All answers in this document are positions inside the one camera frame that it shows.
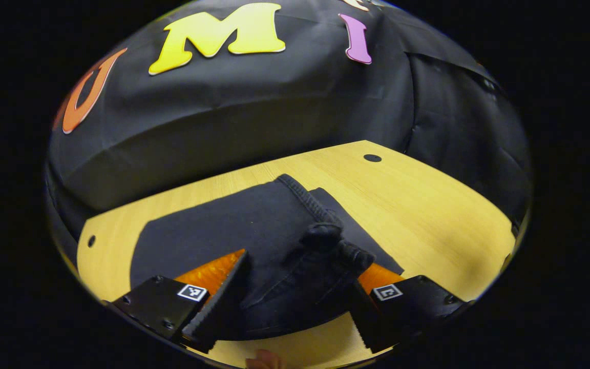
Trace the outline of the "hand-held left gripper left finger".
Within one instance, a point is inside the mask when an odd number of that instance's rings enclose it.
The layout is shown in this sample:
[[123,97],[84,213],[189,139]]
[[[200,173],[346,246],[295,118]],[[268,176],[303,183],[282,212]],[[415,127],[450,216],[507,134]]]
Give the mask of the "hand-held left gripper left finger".
[[248,254],[224,255],[170,279],[155,275],[113,301],[112,309],[145,331],[202,353],[239,331]]

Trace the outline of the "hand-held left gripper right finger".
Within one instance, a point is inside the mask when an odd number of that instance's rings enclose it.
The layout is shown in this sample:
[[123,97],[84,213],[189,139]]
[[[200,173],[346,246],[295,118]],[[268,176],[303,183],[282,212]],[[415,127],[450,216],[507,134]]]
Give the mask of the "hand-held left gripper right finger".
[[375,262],[351,287],[352,320],[374,354],[440,329],[468,306],[425,275],[403,278]]

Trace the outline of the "black denim jeans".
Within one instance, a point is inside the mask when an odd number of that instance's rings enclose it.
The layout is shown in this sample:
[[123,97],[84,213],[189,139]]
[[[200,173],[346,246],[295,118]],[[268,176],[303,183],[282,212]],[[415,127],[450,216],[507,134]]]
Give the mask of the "black denim jeans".
[[347,288],[373,262],[403,268],[323,188],[290,175],[148,222],[136,243],[130,285],[176,279],[244,249],[246,291],[230,341],[308,330],[347,312]]

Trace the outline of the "black backdrop cloth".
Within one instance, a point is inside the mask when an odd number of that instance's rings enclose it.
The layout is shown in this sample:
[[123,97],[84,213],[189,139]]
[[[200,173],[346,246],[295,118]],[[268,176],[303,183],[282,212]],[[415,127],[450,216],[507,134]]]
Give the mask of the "black backdrop cloth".
[[218,19],[252,0],[194,0],[129,35],[72,132],[56,122],[45,164],[50,224],[71,241],[90,217],[173,187],[309,150],[368,140],[456,178],[521,227],[532,195],[516,108],[484,66],[442,31],[389,3],[268,0],[279,52],[215,56],[151,75],[166,27]]

